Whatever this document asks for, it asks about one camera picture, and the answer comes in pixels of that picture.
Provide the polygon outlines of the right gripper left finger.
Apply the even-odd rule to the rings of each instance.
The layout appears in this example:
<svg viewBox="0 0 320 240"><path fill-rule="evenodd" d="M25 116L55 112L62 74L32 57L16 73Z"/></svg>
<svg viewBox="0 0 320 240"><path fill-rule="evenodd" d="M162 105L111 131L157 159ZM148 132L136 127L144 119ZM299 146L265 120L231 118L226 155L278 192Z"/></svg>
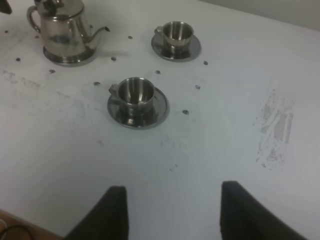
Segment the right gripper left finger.
<svg viewBox="0 0 320 240"><path fill-rule="evenodd" d="M127 240L129 213L127 190L112 186L65 240Z"/></svg>

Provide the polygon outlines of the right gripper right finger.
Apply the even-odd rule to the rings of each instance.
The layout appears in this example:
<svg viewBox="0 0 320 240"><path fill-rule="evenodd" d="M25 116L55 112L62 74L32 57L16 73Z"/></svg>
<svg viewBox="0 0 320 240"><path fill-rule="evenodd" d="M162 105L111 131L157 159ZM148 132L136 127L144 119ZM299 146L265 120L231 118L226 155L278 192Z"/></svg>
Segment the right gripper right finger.
<svg viewBox="0 0 320 240"><path fill-rule="evenodd" d="M304 240L237 181L221 185L220 233L223 240Z"/></svg>

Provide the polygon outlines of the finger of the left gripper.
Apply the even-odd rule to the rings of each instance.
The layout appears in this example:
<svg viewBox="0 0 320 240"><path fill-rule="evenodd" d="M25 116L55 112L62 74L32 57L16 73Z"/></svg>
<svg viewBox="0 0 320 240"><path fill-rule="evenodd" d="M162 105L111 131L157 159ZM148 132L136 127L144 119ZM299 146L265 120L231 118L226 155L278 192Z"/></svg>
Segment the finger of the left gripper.
<svg viewBox="0 0 320 240"><path fill-rule="evenodd" d="M12 8L7 0L0 0L0 12L4 14L12 13Z"/></svg>

